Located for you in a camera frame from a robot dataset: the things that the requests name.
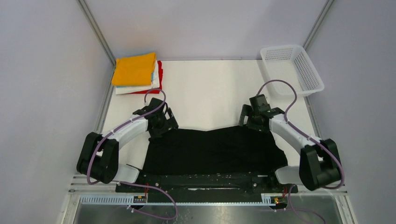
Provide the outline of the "black t shirt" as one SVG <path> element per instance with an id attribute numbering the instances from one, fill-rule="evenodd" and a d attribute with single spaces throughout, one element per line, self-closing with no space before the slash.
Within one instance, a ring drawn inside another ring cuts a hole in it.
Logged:
<path id="1" fill-rule="evenodd" d="M 142 170 L 153 175 L 267 175 L 287 164 L 272 133 L 232 126 L 211 131 L 172 129 L 150 138 Z"/>

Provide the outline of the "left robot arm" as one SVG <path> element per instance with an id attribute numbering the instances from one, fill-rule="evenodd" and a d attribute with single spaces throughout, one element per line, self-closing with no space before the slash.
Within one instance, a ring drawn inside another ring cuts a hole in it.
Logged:
<path id="1" fill-rule="evenodd" d="M 178 129 L 178 123 L 168 104 L 152 98 L 143 108 L 132 113 L 129 119 L 106 133 L 89 133 L 84 141 L 77 171 L 90 178 L 89 184 L 121 181 L 134 192 L 144 188 L 145 180 L 139 169 L 119 162 L 119 151 L 141 133 L 160 138 L 169 130 Z"/>

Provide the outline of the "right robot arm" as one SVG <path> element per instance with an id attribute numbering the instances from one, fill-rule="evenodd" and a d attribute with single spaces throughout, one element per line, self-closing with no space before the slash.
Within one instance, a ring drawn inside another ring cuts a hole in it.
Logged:
<path id="1" fill-rule="evenodd" d="M 268 179 L 270 190 L 280 192 L 286 184 L 304 185 L 311 191 L 337 189 L 344 185 L 345 173 L 335 141 L 304 133 L 291 123 L 286 111 L 272 108 L 263 94 L 251 97 L 249 101 L 250 104 L 242 106 L 238 125 L 261 133 L 275 133 L 300 156 L 298 166 L 285 165 L 273 171 L 273 176 Z"/>

